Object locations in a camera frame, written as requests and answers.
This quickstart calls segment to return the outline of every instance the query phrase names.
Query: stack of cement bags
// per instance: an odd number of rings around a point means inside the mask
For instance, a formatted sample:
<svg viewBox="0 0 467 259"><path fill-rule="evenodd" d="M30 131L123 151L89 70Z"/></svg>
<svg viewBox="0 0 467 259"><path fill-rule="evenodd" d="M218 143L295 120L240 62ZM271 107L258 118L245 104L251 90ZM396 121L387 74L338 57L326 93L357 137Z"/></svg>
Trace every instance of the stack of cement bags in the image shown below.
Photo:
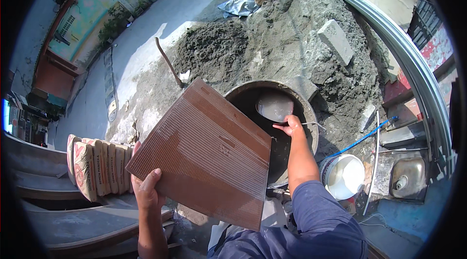
<svg viewBox="0 0 467 259"><path fill-rule="evenodd" d="M125 170L132 148L100 139L68 136L68 176L91 202L110 193L133 193L131 174Z"/></svg>

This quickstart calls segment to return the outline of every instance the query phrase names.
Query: forearm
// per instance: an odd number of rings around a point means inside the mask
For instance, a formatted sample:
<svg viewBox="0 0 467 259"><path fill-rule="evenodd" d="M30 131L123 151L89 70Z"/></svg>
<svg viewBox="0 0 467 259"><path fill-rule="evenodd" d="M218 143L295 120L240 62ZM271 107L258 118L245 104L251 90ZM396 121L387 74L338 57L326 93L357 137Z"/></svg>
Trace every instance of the forearm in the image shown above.
<svg viewBox="0 0 467 259"><path fill-rule="evenodd" d="M167 240L162 229L161 212L140 210L139 225L139 256L142 259L167 258Z"/></svg>
<svg viewBox="0 0 467 259"><path fill-rule="evenodd" d="M288 164L290 195L296 187L306 181L319 180L319 169L313 157L305 132L295 130L290 145Z"/></svg>

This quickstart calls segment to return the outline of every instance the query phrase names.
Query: curved metal rod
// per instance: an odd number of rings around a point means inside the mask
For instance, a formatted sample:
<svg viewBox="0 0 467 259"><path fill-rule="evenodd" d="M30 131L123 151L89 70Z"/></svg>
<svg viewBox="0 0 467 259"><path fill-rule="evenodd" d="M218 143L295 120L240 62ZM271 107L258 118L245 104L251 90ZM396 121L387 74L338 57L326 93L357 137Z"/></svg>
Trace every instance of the curved metal rod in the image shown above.
<svg viewBox="0 0 467 259"><path fill-rule="evenodd" d="M175 72L175 70L174 70L174 68L173 68L173 66L172 66L171 61L169 60L169 58L167 57L167 55L164 53L164 50L162 50L162 47L161 47L160 44L159 44L159 38L158 38L158 37L155 37L154 39L155 39L155 44L157 45L159 51L160 51L161 54L162 54L162 57L164 57L165 61L167 62L167 64L168 64L169 67L171 68L171 71L172 71L172 73L173 73L173 75L174 75L174 77L175 77L175 81L177 81L179 87L183 88L183 86L184 86L184 85L183 85L183 82L178 78L177 73Z"/></svg>
<svg viewBox="0 0 467 259"><path fill-rule="evenodd" d="M444 155L446 174L450 177L454 171L455 159L451 150L449 117L438 83L428 64L412 39L377 6L368 0L345 1L365 17L399 63L424 116L423 125L427 133L428 146L434 149L432 152L430 150L429 154L434 155L436 162L443 160L441 155ZM434 144L430 145L429 140L432 137Z"/></svg>

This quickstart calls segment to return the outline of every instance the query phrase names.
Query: round container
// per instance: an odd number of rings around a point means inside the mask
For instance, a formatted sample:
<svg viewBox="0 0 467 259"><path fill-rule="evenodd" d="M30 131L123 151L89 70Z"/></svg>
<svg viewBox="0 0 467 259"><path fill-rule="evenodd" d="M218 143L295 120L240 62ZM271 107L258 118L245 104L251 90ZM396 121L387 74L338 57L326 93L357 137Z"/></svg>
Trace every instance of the round container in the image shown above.
<svg viewBox="0 0 467 259"><path fill-rule="evenodd" d="M358 157L341 154L325 158L319 165L321 182L336 200L358 193L365 180L365 167Z"/></svg>
<svg viewBox="0 0 467 259"><path fill-rule="evenodd" d="M293 100L293 114L298 116L302 123L317 122L315 112L310 103L293 88L279 81L248 81L234 87L228 91L224 97L266 133L272 136L268 185L280 187L289 183L287 164L289 162L290 137L282 130L272 127L272 124L275 122L261 116L256 111L258 98L263 93L274 91L284 93ZM303 128L308 145L314 155L318 148L318 126L316 124L307 124L304 125Z"/></svg>

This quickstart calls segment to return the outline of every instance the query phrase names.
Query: blue hose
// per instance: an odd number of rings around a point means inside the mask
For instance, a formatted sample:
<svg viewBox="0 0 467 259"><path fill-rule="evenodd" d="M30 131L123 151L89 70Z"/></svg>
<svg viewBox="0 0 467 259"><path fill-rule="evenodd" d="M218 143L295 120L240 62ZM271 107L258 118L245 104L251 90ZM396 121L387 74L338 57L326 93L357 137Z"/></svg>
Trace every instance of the blue hose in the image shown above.
<svg viewBox="0 0 467 259"><path fill-rule="evenodd" d="M383 126L384 124L386 124L387 122L389 122L389 120L393 120L393 119L398 119L399 117L398 116L394 116L392 118L389 118L388 120L384 121L383 123L381 123L378 127L375 128L375 130L373 130L372 132L370 132L369 134L366 134L364 137L360 138L359 140L357 140L356 142L354 142L353 144L347 146L345 149L343 149L342 151L338 151L336 152L335 154L332 154L330 156L327 156L325 158L328 158L328 157L335 157L337 156L338 154L341 154L342 152L344 151L348 151L350 150L351 148L353 148L355 145L359 144L360 142L362 142L363 140L367 139L370 135L374 134L378 128L381 128L381 126Z"/></svg>

